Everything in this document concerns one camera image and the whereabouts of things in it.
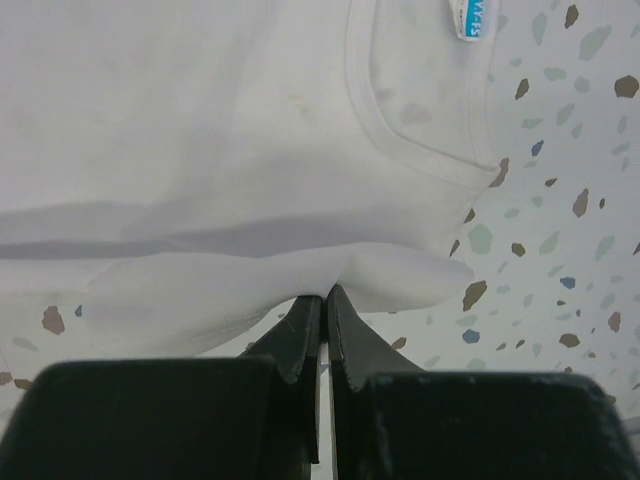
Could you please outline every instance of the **black plastic part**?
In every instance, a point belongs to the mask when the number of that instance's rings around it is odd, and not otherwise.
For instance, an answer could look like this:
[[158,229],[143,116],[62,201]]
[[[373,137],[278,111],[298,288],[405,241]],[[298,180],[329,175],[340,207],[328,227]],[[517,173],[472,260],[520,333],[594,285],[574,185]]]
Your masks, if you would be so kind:
[[238,359],[47,369],[0,444],[0,479],[309,479],[321,304],[299,298]]

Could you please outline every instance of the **gray speck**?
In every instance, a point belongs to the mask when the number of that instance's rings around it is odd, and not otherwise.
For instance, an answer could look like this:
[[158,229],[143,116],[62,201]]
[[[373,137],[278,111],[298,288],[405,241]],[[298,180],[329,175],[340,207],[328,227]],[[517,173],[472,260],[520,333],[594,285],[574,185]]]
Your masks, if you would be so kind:
[[573,113],[573,110],[576,108],[575,103],[569,103],[558,110],[556,114],[556,125],[564,125],[569,120],[569,117]]
[[611,30],[611,25],[607,25],[587,33],[580,41],[580,60],[591,60],[609,38]]

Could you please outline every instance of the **brown speck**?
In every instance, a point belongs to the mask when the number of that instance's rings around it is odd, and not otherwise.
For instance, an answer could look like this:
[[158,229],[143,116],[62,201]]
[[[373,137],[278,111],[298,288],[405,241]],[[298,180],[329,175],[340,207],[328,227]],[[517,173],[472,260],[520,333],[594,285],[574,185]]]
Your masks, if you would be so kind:
[[609,317],[609,321],[607,323],[609,324],[609,328],[611,330],[618,333],[620,331],[620,323],[621,323],[620,312],[613,312]]
[[507,173],[509,173],[509,159],[503,158],[500,160],[500,173],[489,187],[499,187],[502,185],[504,179],[507,178]]
[[453,247],[451,247],[451,253],[449,254],[449,256],[453,255],[454,253],[456,253],[456,250],[458,250],[458,247],[460,246],[460,240],[457,240],[455,242],[453,242]]
[[469,223],[474,218],[476,218],[476,211],[472,208],[471,210],[469,210],[469,215],[467,215],[467,218],[464,219],[464,223]]
[[400,350],[402,347],[404,347],[407,344],[407,337],[400,337],[398,340],[396,340],[395,342],[393,342],[391,344],[391,346],[393,348],[395,348],[396,350]]
[[580,16],[580,12],[578,12],[578,7],[576,7],[575,5],[571,5],[567,9],[567,16],[565,17],[565,20],[564,20],[564,28],[569,28],[574,23],[576,23],[576,20],[578,20],[579,16]]
[[589,189],[585,188],[576,201],[573,203],[573,213],[576,217],[580,218],[587,212],[587,206],[589,204]]
[[523,78],[520,80],[520,84],[518,85],[518,90],[516,91],[516,100],[524,97],[529,91],[529,80]]
[[511,244],[511,251],[519,256],[522,257],[525,253],[527,253],[527,251],[525,250],[525,248],[522,246],[522,244],[520,243],[512,243]]
[[632,77],[631,75],[627,75],[626,77],[622,77],[616,80],[613,89],[615,90],[616,97],[618,98],[633,98],[635,97],[638,88],[638,79]]
[[44,311],[42,326],[45,330],[49,330],[55,335],[60,335],[62,332],[64,332],[64,321],[58,313],[58,307],[48,307]]
[[567,348],[574,348],[580,345],[580,340],[573,333],[565,333],[560,337],[559,342]]
[[13,375],[9,372],[0,372],[0,385],[6,385],[13,380]]
[[13,384],[16,386],[16,388],[19,388],[20,390],[28,390],[31,386],[31,383],[31,381],[25,380],[24,378],[16,378],[13,381]]
[[480,282],[472,283],[467,287],[467,291],[464,294],[464,299],[462,300],[462,311],[467,312],[471,310],[478,300],[484,295],[484,292],[487,291],[487,282],[482,280]]

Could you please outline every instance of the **blue label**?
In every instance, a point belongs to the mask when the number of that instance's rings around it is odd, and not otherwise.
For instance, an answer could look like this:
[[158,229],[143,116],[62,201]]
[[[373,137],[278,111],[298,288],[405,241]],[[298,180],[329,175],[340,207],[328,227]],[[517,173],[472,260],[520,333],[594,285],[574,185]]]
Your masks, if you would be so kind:
[[467,23],[465,35],[470,38],[479,38],[482,32],[482,17],[484,16],[484,2],[486,0],[468,0]]

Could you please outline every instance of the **white t-shirt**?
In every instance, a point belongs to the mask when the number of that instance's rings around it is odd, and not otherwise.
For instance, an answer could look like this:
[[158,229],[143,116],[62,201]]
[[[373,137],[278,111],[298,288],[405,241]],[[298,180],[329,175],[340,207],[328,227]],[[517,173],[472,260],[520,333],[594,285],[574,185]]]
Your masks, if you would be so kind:
[[194,355],[336,283],[397,311],[471,280],[489,15],[467,43],[447,0],[45,3],[0,4],[0,294]]

